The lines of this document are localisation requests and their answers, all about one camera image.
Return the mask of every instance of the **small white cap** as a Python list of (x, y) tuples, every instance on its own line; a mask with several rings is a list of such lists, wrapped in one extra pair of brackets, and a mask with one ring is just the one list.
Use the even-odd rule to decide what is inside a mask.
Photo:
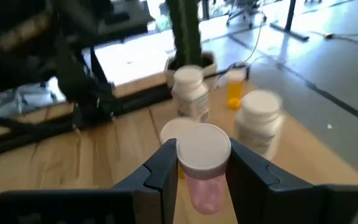
[(224, 76), (226, 82), (242, 82), (246, 79), (246, 73), (243, 69), (229, 70)]
[(170, 120), (161, 130), (161, 143), (163, 144), (168, 139), (179, 137), (182, 132), (191, 129), (195, 124), (196, 122), (191, 118), (175, 118)]
[(173, 75), (175, 83), (179, 85), (192, 85), (203, 81), (203, 69), (197, 65), (185, 65)]
[(253, 115), (268, 116), (279, 111), (282, 105), (280, 96), (268, 90), (254, 90), (241, 99), (244, 111)]
[(212, 124), (196, 124), (177, 139), (177, 155), (184, 173), (209, 180), (224, 174), (231, 143), (222, 129)]

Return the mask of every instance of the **plant pot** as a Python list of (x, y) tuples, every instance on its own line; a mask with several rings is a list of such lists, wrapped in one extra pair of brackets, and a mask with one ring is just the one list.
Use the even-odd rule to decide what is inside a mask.
[[(211, 74), (216, 73), (216, 70), (218, 68), (218, 65), (216, 64), (215, 60), (215, 54), (213, 52), (203, 52), (201, 54), (203, 59), (203, 75), (204, 77), (207, 77)], [(171, 57), (167, 59), (167, 62), (165, 63), (165, 75), (167, 79), (167, 85), (169, 88), (173, 87), (173, 74), (175, 74), (175, 71), (178, 68), (175, 66), (175, 57)], [(204, 81), (207, 85), (209, 90), (216, 89), (216, 78), (210, 78), (209, 80)]]

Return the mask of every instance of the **table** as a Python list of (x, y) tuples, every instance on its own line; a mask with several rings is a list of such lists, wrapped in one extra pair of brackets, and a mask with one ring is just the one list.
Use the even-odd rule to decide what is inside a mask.
[[(157, 74), (117, 87), (127, 95), (165, 82)], [(244, 83), (244, 92), (256, 89)], [(225, 89), (209, 93), (210, 123), (234, 137), (235, 111), (226, 108)], [(63, 103), (16, 119), (39, 122), (69, 113)], [(177, 115), (165, 101), (116, 118), (97, 128), (55, 136), (0, 155), (0, 192), (11, 189), (107, 189), (128, 176), (159, 147), (158, 134)], [(278, 153), (272, 162), (313, 184), (358, 184), (358, 171), (344, 162), (289, 114), (283, 125)], [(175, 223), (237, 223), (228, 190), (225, 209), (213, 216), (197, 213), (184, 180), (178, 182)]]

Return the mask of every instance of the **pill bottle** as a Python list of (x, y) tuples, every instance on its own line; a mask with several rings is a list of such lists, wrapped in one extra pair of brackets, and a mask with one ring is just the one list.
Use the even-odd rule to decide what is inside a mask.
[[(160, 142), (164, 144), (171, 138), (178, 138), (179, 135), (189, 129), (191, 129), (196, 122), (191, 118), (182, 117), (175, 118), (170, 120), (165, 126), (162, 128), (160, 133)], [(179, 178), (184, 179), (185, 175), (183, 170), (179, 167)]]
[(241, 106), (242, 87), (246, 73), (242, 69), (232, 69), (224, 77), (226, 78), (227, 107), (237, 110)]
[(174, 76), (173, 100), (180, 116), (205, 123), (209, 118), (208, 87), (203, 83), (203, 70), (196, 65), (179, 68)]
[(231, 152), (227, 134), (211, 124), (197, 124), (177, 139), (177, 155), (190, 200), (197, 212), (212, 215), (224, 208), (226, 176)]
[(282, 99), (274, 92), (256, 90), (241, 99), (236, 114), (236, 134), (239, 142), (251, 151), (271, 160), (277, 151), (284, 115)]

